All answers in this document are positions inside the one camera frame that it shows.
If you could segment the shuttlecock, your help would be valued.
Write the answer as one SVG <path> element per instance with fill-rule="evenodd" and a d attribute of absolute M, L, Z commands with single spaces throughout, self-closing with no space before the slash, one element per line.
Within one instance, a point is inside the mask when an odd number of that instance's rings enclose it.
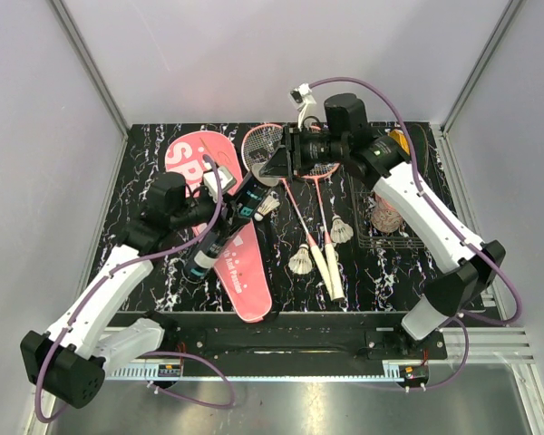
<path fill-rule="evenodd" d="M 329 236 L 334 244 L 339 245 L 350 241 L 354 236 L 354 230 L 339 215 L 334 215 Z"/>
<path fill-rule="evenodd" d="M 307 275 L 312 271 L 313 265 L 307 244 L 301 244 L 297 252 L 289 258 L 288 268 L 293 274 L 299 276 Z"/>
<path fill-rule="evenodd" d="M 266 215 L 278 208 L 280 205 L 279 199 L 274 195 L 268 195 L 259 205 L 254 215 L 256 221 L 262 221 Z"/>

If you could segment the black shuttlecock tube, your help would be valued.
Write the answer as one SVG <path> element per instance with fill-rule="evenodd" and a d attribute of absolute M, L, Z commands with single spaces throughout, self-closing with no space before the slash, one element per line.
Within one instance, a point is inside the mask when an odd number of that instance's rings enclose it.
<path fill-rule="evenodd" d="M 193 248 L 183 268 L 190 282 L 200 282 L 217 262 L 229 241 L 247 225 L 257 212 L 276 179 L 249 172 L 233 195 L 224 196 L 225 206 L 206 236 Z"/>

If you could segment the clear tube lid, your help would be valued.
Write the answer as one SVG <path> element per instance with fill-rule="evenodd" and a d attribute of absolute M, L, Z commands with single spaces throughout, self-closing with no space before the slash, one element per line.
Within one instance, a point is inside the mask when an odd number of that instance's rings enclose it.
<path fill-rule="evenodd" d="M 254 164 L 251 168 L 252 175 L 260 185 L 266 188 L 273 188 L 279 183 L 280 178 L 265 174 L 263 170 L 264 166 L 264 163 Z"/>

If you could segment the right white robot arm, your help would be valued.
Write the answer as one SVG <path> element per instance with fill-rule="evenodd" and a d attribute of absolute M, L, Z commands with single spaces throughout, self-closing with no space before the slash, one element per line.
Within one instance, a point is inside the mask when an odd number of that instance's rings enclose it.
<path fill-rule="evenodd" d="M 400 213 L 441 272 L 403 317 L 404 330 L 393 337 L 396 353 L 413 359 L 424 351 L 425 338 L 493 282 L 505 248 L 497 240 L 483 241 L 455 217 L 396 140 L 373 135 L 364 103 L 355 94 L 331 96 L 324 108 L 326 129 L 285 127 L 259 174 L 290 179 L 320 164 L 338 163 Z"/>

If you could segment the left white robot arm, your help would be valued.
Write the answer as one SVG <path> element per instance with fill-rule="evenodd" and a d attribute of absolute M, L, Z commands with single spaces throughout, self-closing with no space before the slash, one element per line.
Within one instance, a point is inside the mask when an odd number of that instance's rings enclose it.
<path fill-rule="evenodd" d="M 177 350 L 177 324 L 151 311 L 127 329 L 102 333 L 128 295 L 151 274 L 158 260 L 191 249 L 183 269 L 200 282 L 241 225 L 233 219 L 237 179 L 224 167 L 201 173 L 192 188 L 178 172 L 152 181 L 138 213 L 119 234 L 106 263 L 74 304 L 44 333 L 30 331 L 20 344 L 35 411 L 48 392 L 80 409 L 92 401 L 105 377 L 131 360 L 153 353 L 160 359 Z"/>

